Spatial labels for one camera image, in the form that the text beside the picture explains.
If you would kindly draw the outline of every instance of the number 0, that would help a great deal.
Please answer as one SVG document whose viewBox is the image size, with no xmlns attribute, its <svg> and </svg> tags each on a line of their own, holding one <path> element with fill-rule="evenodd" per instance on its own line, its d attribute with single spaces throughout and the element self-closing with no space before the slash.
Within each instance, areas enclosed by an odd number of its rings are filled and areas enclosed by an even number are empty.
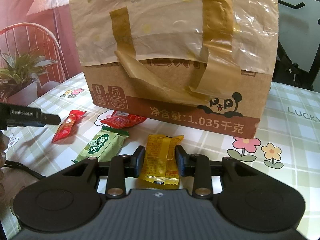
<svg viewBox="0 0 320 240">
<path fill-rule="evenodd" d="M 98 95 L 101 95 L 101 89 L 99 86 L 96 85 L 96 92 Z"/>
<path fill-rule="evenodd" d="M 200 117 L 199 118 L 199 124 L 200 125 L 204 125 L 204 123 L 205 123 L 205 119 L 203 117 Z"/>
</svg>

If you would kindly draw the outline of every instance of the green label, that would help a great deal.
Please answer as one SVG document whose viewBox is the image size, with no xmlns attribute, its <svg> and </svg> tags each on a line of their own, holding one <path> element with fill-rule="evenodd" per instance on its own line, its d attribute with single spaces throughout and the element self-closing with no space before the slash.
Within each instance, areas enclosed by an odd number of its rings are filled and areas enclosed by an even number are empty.
<svg viewBox="0 0 320 240">
<path fill-rule="evenodd" d="M 108 134 L 101 135 L 97 139 L 93 139 L 89 142 L 90 148 L 88 154 L 94 154 L 100 150 L 101 147 L 108 141 Z"/>
</svg>

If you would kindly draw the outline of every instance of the pink flower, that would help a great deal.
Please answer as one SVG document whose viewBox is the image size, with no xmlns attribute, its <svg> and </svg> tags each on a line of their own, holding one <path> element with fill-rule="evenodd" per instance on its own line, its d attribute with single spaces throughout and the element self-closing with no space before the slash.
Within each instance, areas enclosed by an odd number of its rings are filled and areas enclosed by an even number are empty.
<svg viewBox="0 0 320 240">
<path fill-rule="evenodd" d="M 75 89 L 73 90 L 73 92 L 71 93 L 71 95 L 79 95 L 81 92 L 83 92 L 84 89 L 82 88 L 78 88 L 78 89 Z"/>
<path fill-rule="evenodd" d="M 253 138 L 251 140 L 249 139 L 243 139 L 239 137 L 234 137 L 235 141 L 233 142 L 233 147 L 236 149 L 245 149 L 249 153 L 254 153 L 257 150 L 256 146 L 261 145 L 261 141 L 257 138 Z"/>
</svg>

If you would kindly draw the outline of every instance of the ribbed gray surface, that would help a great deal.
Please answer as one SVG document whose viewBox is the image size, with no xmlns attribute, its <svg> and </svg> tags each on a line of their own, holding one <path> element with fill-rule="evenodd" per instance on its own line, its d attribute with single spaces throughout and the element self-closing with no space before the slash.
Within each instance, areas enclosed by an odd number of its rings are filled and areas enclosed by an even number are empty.
<svg viewBox="0 0 320 240">
<path fill-rule="evenodd" d="M 14 240 L 302 240 L 295 230 L 259 234 L 225 221 L 211 202 L 192 198 L 185 189 L 132 189 L 109 200 L 91 222 L 73 231 L 41 234 L 22 230 Z"/>
</svg>

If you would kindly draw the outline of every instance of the metal pin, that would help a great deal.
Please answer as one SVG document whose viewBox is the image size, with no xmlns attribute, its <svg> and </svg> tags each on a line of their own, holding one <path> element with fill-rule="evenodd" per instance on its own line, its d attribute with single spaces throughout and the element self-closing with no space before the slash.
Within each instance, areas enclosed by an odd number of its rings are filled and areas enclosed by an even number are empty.
<svg viewBox="0 0 320 240">
<path fill-rule="evenodd" d="M 206 187 L 200 187 L 200 188 L 197 188 L 195 192 L 198 196 L 207 196 L 211 193 L 211 190 L 209 190 Z"/>
<path fill-rule="evenodd" d="M 108 189 L 107 193 L 111 196 L 119 196 L 123 193 L 123 190 L 118 187 Z"/>
</svg>

